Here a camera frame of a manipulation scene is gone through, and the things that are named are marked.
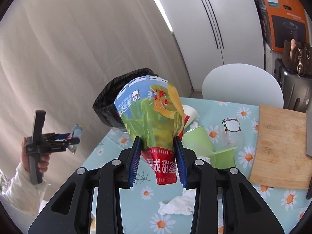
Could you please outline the white sleeve forearm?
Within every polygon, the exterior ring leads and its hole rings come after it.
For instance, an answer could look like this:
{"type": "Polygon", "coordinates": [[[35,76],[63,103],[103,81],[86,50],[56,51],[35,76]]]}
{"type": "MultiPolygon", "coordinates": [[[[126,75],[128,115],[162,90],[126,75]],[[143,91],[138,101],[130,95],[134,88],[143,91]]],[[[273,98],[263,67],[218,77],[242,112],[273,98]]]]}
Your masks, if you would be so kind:
{"type": "Polygon", "coordinates": [[[32,184],[30,173],[19,163],[8,190],[1,196],[9,205],[25,214],[36,217],[49,185],[45,180],[40,184],[32,184]]]}

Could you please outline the person's left hand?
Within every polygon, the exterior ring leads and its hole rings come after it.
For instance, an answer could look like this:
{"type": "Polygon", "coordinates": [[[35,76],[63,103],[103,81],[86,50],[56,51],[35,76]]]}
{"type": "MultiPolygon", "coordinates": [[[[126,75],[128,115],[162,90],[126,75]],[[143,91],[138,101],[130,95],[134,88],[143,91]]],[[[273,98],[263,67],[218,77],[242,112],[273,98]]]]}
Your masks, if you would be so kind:
{"type": "MultiPolygon", "coordinates": [[[[28,156],[26,155],[25,145],[26,145],[27,139],[23,137],[22,143],[21,143],[21,164],[23,168],[30,173],[29,163],[28,163],[28,156]]],[[[41,156],[41,162],[38,164],[40,173],[45,173],[48,170],[49,161],[50,161],[50,155],[51,153],[45,154],[41,156]]]]}

